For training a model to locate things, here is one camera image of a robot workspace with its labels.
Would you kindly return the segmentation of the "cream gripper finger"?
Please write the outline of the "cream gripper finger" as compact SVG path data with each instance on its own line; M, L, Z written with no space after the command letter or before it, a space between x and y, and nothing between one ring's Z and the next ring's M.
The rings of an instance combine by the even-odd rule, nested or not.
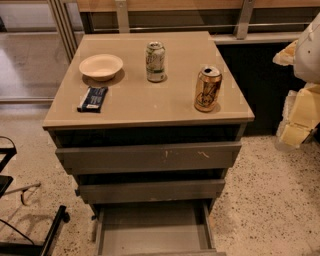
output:
M293 65L297 43L298 41L295 40L292 43L290 43L288 46L286 46L283 50L278 52L273 57L273 62L281 66Z

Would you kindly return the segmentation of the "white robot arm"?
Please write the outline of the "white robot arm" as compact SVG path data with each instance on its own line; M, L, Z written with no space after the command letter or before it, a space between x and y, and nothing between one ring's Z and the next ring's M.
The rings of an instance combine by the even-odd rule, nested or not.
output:
M320 123L320 14L273 62L292 65L294 75L305 82L298 92L289 91L276 132L276 147L289 151L299 148Z

